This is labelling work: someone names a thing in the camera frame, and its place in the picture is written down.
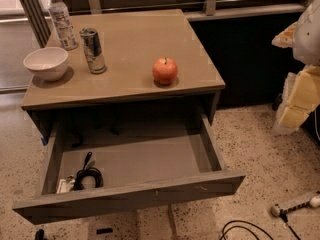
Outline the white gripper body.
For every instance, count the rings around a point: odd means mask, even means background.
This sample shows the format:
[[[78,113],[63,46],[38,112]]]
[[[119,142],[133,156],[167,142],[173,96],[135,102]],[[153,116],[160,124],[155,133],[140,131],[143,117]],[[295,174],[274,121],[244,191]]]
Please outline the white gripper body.
[[[320,65],[320,0],[313,0],[297,21],[293,57],[306,65]]]

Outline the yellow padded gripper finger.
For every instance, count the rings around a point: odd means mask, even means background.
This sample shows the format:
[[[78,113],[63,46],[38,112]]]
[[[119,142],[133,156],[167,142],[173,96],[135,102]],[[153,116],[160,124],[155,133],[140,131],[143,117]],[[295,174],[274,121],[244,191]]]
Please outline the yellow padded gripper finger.
[[[276,112],[274,130],[287,135],[297,131],[320,105],[320,67],[306,65],[285,79],[282,101]]]
[[[279,48],[292,48],[293,47],[293,36],[297,23],[294,22],[289,25],[285,30],[276,35],[272,44]]]

